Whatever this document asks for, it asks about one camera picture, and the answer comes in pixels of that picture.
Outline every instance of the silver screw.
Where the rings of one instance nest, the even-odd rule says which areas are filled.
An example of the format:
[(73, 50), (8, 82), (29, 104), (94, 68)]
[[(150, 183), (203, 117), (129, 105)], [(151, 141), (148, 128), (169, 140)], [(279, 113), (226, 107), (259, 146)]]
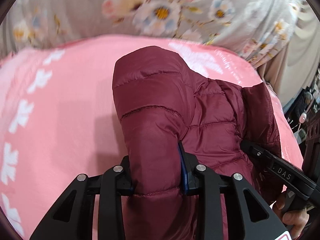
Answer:
[(113, 167), (113, 171), (115, 171), (115, 172), (121, 172), (122, 170), (123, 170), (123, 168), (120, 165), (117, 165), (117, 166)]
[(234, 177), (236, 180), (241, 180), (241, 179), (243, 179), (243, 177), (242, 177), (242, 175), (241, 175), (240, 173), (235, 173), (235, 174), (233, 175), (233, 177)]
[(87, 178), (87, 176), (85, 174), (80, 174), (80, 175), (78, 175), (77, 180), (84, 181), (86, 178)]
[(198, 164), (197, 167), (196, 167), (196, 169), (197, 169), (198, 171), (205, 171), (206, 166), (204, 166), (204, 165), (202, 165), (202, 164)]

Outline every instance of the pink fabric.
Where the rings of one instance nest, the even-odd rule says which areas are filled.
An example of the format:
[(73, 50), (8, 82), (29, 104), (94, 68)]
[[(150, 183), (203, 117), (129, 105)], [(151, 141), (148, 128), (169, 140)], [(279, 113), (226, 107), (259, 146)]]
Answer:
[[(212, 79), (242, 87), (261, 82), (233, 52), (172, 39), (114, 35), (23, 50), (0, 69), (0, 84), (10, 80), (0, 91), (0, 206), (24, 239), (78, 174), (102, 174), (127, 154), (112, 98), (113, 69), (122, 56), (151, 45), (179, 53)], [(270, 94), (282, 155), (301, 167), (281, 104)]]

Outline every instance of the maroon puffer jacket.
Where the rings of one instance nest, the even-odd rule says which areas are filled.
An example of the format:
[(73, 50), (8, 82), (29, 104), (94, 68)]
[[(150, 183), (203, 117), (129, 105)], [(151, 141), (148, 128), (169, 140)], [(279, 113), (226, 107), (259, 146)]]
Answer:
[[(172, 51), (146, 47), (116, 62), (113, 97), (130, 158), (135, 195), (124, 208), (127, 239), (194, 239), (196, 197), (180, 193), (178, 141), (217, 173), (239, 172), (271, 202), (272, 181), (240, 150), (246, 138), (281, 156), (265, 85), (241, 88), (190, 70)], [(222, 208), (227, 236), (226, 210)]]

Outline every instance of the floral fabric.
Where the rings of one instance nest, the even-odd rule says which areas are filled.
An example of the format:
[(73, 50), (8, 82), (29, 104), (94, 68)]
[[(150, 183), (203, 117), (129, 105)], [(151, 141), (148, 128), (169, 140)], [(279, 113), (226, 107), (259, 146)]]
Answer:
[(108, 33), (220, 45), (258, 67), (290, 40), (302, 0), (17, 0), (1, 56)]

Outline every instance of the fingernail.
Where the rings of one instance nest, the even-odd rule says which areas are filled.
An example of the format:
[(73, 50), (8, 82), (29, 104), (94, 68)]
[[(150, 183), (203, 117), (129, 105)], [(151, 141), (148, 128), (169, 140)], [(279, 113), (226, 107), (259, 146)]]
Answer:
[(287, 212), (286, 214), (284, 214), (284, 216), (283, 216), (283, 218), (282, 218), (282, 222), (289, 222), (290, 221), (290, 219), (291, 219), (291, 217), (292, 217), (292, 213), (290, 213), (290, 212)]
[(281, 203), (279, 203), (279, 202), (276, 202), (276, 206), (277, 206), (277, 208), (278, 208), (279, 210), (281, 210), (281, 209), (284, 208), (284, 203), (281, 204)]

